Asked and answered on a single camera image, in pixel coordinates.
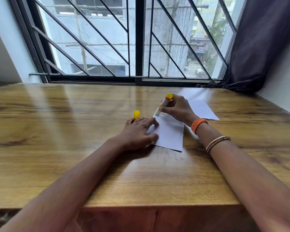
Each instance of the glue stick cap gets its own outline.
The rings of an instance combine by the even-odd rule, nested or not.
[[[168,93],[168,94],[166,95],[166,98],[168,98],[168,99],[172,99],[172,97],[173,97],[173,94],[171,94],[171,93]]]
[[[134,119],[137,119],[137,118],[139,118],[140,117],[140,111],[134,111],[134,113],[133,113],[133,118]]]

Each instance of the person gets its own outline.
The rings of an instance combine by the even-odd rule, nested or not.
[[[188,101],[178,95],[161,111],[188,126],[199,119]],[[159,138],[157,134],[146,135],[151,125],[159,124],[155,118],[129,119],[120,134],[43,190],[0,232],[80,229],[73,219],[112,161],[126,150],[138,150]],[[205,147],[222,136],[206,122],[198,125],[196,134]],[[289,187],[228,139],[214,145],[209,154],[260,230],[290,231]]]

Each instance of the person's left hand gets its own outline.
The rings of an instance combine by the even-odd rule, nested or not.
[[[150,119],[140,117],[136,120],[131,118],[127,120],[123,131],[117,135],[117,138],[124,144],[125,150],[138,150],[158,140],[158,134],[146,135],[151,125],[159,125],[154,117]]]

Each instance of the beaded bangle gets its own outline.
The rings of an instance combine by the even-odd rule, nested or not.
[[[203,122],[207,123],[207,120],[205,120],[205,119],[196,119],[196,120],[192,123],[192,125],[191,125],[191,129],[192,129],[192,131],[193,131],[194,134],[195,134],[195,132],[196,132],[198,126],[199,126],[201,123],[203,123]]]
[[[215,140],[211,141],[210,144],[208,144],[206,152],[209,154],[209,151],[213,148],[214,145],[224,140],[231,140],[231,138],[228,136],[221,136],[219,138],[216,138]]]

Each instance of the sheet of paper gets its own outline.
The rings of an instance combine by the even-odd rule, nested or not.
[[[209,120],[219,120],[205,101],[188,100],[188,102],[191,109],[198,117]]]
[[[154,117],[159,122],[159,126],[155,127],[152,125],[148,129],[147,134],[157,133],[159,135],[155,145],[182,151],[185,124],[165,113],[160,113],[159,116],[154,115]]]

